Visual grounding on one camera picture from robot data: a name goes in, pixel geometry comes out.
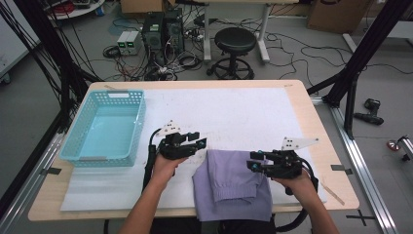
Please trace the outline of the black cordless drill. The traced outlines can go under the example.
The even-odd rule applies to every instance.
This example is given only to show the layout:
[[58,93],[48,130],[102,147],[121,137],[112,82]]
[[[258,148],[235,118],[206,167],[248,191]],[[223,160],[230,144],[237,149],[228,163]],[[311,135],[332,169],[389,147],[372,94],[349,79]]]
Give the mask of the black cordless drill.
[[366,123],[380,126],[384,123],[384,119],[377,115],[380,105],[381,102],[379,100],[368,98],[364,103],[364,107],[368,110],[368,113],[355,113],[354,117]]

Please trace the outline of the black metal frame post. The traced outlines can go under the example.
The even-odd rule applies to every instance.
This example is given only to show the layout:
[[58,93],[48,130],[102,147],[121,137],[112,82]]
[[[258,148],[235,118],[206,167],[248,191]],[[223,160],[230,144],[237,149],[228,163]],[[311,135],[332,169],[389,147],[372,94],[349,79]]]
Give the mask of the black metal frame post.
[[[40,44],[46,52],[45,60],[51,62],[50,67],[56,73],[57,80],[40,60],[41,53],[38,52],[38,47],[12,13],[10,2],[17,6],[23,18],[40,40]],[[17,35],[46,76],[60,107],[56,117],[57,130],[60,133],[66,132],[73,122],[73,111],[86,96],[89,88],[87,82],[99,82],[100,78],[87,72],[74,61],[49,20],[40,0],[0,0],[0,16]]]
[[337,74],[307,90],[307,93],[311,95],[331,86],[331,90],[322,98],[322,101],[335,108],[338,108],[342,98],[347,96],[343,128],[350,139],[354,138],[353,119],[358,77],[412,3],[413,0],[388,0],[364,34],[345,67]]

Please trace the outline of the white desk with legs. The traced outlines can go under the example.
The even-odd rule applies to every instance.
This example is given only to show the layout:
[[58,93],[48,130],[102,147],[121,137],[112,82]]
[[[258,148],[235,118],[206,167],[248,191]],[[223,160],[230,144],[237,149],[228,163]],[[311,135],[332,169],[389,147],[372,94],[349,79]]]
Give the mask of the white desk with legs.
[[261,59],[264,62],[270,60],[264,36],[267,28],[269,15],[275,5],[295,4],[299,0],[174,0],[179,4],[193,4],[204,6],[205,34],[204,34],[204,61],[211,61],[211,19],[229,20],[261,20],[259,31],[255,34]]

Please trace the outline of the person's right hand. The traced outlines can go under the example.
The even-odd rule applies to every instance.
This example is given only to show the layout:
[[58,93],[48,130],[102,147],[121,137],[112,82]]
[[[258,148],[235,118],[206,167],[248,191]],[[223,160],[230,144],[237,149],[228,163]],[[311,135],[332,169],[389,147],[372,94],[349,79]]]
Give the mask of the person's right hand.
[[275,181],[291,189],[295,198],[301,205],[311,203],[318,198],[318,192],[314,188],[309,174],[303,170],[296,178],[275,178]]

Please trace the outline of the black round stool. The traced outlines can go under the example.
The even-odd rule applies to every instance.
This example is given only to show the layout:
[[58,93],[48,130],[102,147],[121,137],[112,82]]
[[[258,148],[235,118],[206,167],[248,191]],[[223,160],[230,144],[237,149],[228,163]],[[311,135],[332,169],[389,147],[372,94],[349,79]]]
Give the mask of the black round stool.
[[229,54],[213,64],[207,71],[219,80],[252,80],[255,76],[251,66],[241,56],[246,56],[256,45],[252,32],[244,28],[228,27],[219,30],[214,37],[215,45],[222,54]]

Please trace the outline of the white board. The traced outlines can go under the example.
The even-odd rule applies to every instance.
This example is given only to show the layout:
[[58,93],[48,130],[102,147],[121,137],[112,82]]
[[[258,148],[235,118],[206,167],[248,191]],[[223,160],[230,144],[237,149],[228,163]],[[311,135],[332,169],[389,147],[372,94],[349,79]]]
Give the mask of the white board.
[[9,70],[27,54],[27,48],[0,16],[0,82],[11,83]]

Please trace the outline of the aluminium floor rail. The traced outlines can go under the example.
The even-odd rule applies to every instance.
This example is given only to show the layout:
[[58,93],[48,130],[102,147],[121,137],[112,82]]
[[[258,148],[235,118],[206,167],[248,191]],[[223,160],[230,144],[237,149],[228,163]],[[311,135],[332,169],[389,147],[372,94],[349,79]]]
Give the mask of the aluminium floor rail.
[[38,193],[47,175],[40,175],[42,169],[53,166],[53,162],[63,143],[65,134],[54,134],[47,141],[46,147],[40,151],[39,159],[29,171],[28,177],[12,200],[11,206],[6,210],[5,215],[0,219],[0,234],[10,234],[20,217],[27,210],[28,204]]
[[350,138],[350,135],[344,128],[344,114],[339,108],[330,107],[329,110],[382,233],[399,234],[394,224],[394,220],[374,181],[374,178],[365,163],[361,151],[358,148],[357,142]]

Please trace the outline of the grey bench power supply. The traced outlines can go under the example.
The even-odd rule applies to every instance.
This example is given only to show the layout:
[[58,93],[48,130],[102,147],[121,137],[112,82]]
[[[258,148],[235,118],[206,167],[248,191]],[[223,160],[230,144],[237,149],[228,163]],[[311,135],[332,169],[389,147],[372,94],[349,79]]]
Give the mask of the grey bench power supply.
[[131,31],[126,40],[129,55],[137,55],[140,49],[140,34],[138,31]]
[[124,31],[117,40],[118,49],[122,56],[126,56],[129,53],[127,40],[130,33],[128,31]]

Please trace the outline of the black tape cross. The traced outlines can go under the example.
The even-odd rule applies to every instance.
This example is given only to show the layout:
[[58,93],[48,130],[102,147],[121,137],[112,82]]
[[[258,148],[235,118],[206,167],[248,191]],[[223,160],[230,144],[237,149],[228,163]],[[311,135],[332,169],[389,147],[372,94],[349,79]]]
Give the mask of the black tape cross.
[[363,214],[361,210],[357,210],[356,214],[347,214],[346,218],[347,219],[358,219],[363,226],[367,225],[368,220],[375,220],[376,219],[375,216]]

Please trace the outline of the purple shorts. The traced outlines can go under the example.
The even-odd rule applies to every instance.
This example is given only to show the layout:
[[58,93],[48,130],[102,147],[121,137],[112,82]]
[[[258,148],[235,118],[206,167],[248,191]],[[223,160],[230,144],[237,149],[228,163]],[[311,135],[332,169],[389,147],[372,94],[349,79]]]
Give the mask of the purple shorts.
[[269,221],[272,194],[268,179],[247,167],[247,151],[209,149],[192,179],[199,221]]

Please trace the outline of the large cardboard box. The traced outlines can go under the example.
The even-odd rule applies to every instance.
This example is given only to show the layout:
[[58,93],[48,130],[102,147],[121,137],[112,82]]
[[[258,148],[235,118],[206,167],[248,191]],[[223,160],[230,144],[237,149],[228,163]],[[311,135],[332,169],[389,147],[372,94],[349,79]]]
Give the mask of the large cardboard box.
[[307,27],[332,33],[352,33],[372,0],[314,0]]

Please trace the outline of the person's left hand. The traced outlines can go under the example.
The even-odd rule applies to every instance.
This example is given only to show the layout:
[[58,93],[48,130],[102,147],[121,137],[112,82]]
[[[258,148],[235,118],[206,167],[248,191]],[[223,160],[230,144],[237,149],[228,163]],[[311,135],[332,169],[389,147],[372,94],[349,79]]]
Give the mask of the person's left hand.
[[173,177],[175,169],[185,161],[186,158],[170,160],[165,158],[162,154],[158,154],[150,183],[165,188],[169,180]]

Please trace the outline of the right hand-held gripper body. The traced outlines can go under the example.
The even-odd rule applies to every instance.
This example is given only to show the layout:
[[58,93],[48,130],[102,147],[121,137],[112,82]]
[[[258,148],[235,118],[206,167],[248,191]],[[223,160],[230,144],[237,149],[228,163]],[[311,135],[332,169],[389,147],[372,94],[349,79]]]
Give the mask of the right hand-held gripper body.
[[314,171],[310,163],[300,157],[296,151],[318,143],[317,138],[297,138],[286,136],[282,141],[280,150],[263,152],[264,159],[272,161],[272,165],[264,165],[263,173],[267,177],[292,179],[302,174],[305,169],[310,177],[314,177]]

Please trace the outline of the metal stand foot with wheel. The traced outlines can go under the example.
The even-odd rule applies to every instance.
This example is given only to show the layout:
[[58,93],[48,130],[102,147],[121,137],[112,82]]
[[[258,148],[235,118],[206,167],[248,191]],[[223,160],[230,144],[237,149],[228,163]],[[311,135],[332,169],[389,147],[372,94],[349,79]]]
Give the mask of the metal stand foot with wheel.
[[403,162],[413,159],[413,142],[408,136],[402,136],[397,140],[389,140],[387,142],[387,146],[392,151],[398,151],[402,149],[404,151],[404,155],[402,156]]

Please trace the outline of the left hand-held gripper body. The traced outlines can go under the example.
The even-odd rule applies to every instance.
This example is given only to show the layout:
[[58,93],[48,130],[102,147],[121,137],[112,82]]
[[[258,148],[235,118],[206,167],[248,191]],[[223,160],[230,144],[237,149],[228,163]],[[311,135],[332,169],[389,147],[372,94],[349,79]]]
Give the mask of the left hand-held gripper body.
[[165,158],[177,160],[194,155],[197,151],[193,141],[185,139],[186,134],[180,133],[180,127],[172,120],[167,122],[159,131],[155,133],[156,137],[163,137],[158,151]]

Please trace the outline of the thin wooden strip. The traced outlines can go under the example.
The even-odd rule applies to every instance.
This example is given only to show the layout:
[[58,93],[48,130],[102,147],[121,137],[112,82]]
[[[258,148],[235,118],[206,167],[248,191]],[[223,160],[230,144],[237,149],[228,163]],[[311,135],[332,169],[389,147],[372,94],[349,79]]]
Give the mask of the thin wooden strip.
[[344,200],[342,200],[333,190],[331,190],[328,186],[325,184],[321,183],[321,186],[323,189],[330,194],[338,203],[340,203],[342,206],[345,206]]

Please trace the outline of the small cardboard box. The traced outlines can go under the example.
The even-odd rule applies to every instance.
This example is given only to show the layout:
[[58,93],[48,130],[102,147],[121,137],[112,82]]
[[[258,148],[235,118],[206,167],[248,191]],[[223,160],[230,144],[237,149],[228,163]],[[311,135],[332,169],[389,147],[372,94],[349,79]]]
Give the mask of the small cardboard box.
[[124,14],[144,14],[148,12],[162,12],[173,6],[176,0],[120,0]]

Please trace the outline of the light blue plastic basket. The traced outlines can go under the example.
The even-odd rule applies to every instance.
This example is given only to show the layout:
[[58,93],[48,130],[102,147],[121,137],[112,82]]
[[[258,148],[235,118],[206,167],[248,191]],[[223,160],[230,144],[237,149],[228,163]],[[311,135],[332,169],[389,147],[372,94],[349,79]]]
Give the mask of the light blue plastic basket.
[[96,90],[88,93],[59,152],[75,167],[134,165],[145,119],[142,90]]

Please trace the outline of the black computer tower green label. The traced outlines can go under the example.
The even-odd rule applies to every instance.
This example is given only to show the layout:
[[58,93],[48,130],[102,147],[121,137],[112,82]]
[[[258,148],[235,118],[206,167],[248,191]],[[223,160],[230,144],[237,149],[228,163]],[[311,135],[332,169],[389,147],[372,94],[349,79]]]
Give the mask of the black computer tower green label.
[[146,14],[142,37],[144,44],[151,50],[161,50],[164,44],[164,13],[149,12]]

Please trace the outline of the white foam mat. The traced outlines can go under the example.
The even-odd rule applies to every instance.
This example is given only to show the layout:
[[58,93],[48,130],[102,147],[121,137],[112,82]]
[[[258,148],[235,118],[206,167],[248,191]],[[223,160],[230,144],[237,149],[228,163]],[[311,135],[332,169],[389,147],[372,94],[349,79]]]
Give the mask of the white foam mat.
[[284,88],[146,89],[146,111],[131,167],[75,167],[65,212],[130,209],[142,189],[152,134],[172,120],[183,134],[199,132],[209,149],[271,151],[285,137],[304,138]]

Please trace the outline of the white round table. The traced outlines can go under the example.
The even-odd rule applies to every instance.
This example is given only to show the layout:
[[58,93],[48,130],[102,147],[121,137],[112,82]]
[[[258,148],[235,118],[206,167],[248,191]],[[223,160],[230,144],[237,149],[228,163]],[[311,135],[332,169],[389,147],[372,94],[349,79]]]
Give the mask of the white round table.
[[50,20],[67,20],[97,12],[102,15],[105,0],[54,0],[48,3],[46,13]]

